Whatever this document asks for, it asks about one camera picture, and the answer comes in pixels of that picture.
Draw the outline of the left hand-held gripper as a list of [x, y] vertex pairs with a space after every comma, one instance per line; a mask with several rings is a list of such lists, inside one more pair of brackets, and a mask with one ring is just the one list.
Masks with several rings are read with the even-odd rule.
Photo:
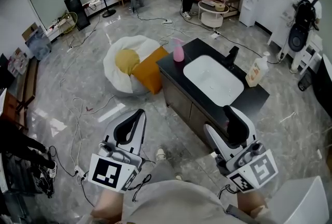
[[127, 111], [111, 121], [105, 140], [91, 156], [88, 181], [125, 193], [144, 164], [140, 151], [145, 127], [146, 114], [142, 109]]

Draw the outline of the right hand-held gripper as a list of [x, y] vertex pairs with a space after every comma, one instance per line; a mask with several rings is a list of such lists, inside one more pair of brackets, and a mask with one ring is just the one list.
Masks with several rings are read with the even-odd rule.
[[229, 105], [224, 106], [223, 111], [228, 118], [228, 143], [231, 146], [248, 146], [230, 159], [227, 144], [212, 126], [205, 124], [203, 129], [211, 148], [217, 154], [219, 172], [242, 193], [260, 189], [278, 174], [272, 152], [260, 140], [256, 140], [255, 127], [243, 112]]

